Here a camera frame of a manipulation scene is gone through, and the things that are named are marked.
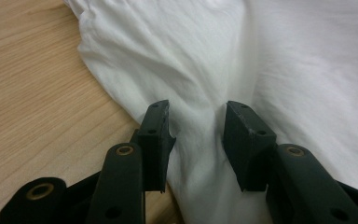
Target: screw hole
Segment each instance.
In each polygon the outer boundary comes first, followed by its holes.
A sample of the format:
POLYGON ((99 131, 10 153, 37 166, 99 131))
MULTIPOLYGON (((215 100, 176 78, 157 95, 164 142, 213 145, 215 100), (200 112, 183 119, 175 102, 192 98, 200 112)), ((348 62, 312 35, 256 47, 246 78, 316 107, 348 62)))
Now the screw hole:
POLYGON ((28 190, 25 196, 28 200, 35 201, 48 196, 53 190, 54 185, 51 183, 43 183, 28 190))
POLYGON ((106 210, 105 216, 110 219, 117 218, 121 216, 121 209, 118 207, 111 207, 106 210))
POLYGON ((127 156, 133 152, 133 147, 120 147, 116 149, 116 154, 120 156, 127 156))
POLYGON ((349 220, 350 218, 348 217, 348 214, 344 211, 342 211, 341 209, 339 208, 332 208, 330 209, 330 214, 335 217, 336 219, 338 220, 341 220, 341 221, 347 221, 349 220))
POLYGON ((266 134, 266 132, 264 132, 264 131, 258 131, 257 133, 260 134, 260 135, 266 134))
POLYGON ((296 148, 296 147, 288 147, 286 149, 286 151, 288 153, 290 153, 292 156, 297 156, 297 157, 301 157, 301 156, 304 156, 304 151, 300 148, 296 148))

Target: wood grain surface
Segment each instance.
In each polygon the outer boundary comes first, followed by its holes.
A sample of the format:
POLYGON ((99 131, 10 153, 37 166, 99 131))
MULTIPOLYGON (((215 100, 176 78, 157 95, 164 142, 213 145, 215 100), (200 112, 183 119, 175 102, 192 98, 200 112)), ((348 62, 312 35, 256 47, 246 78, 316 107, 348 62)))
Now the wood grain surface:
MULTIPOLYGON (((138 124, 77 53, 77 19, 62 0, 0 0, 0 210, 42 176, 67 186, 99 171, 138 124)), ((172 194, 146 194, 147 223, 181 223, 172 194)))

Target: white fabric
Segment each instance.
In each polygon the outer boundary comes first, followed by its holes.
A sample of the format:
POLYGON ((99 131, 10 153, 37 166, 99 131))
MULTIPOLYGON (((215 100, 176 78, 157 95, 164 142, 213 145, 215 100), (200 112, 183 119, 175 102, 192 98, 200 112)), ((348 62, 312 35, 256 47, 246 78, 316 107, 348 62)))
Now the white fabric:
POLYGON ((226 102, 358 188, 358 0, 65 0, 79 52, 138 122, 169 99, 168 180, 186 223, 270 223, 222 149, 226 102))

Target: white cloth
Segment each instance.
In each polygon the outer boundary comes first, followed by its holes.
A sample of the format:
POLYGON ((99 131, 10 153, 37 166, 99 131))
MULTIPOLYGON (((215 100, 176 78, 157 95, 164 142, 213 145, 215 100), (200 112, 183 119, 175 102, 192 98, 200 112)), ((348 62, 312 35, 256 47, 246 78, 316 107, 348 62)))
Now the white cloth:
POLYGON ((222 149, 228 100, 358 188, 358 0, 65 0, 78 48, 138 122, 169 99, 168 180, 186 223, 270 223, 222 149))

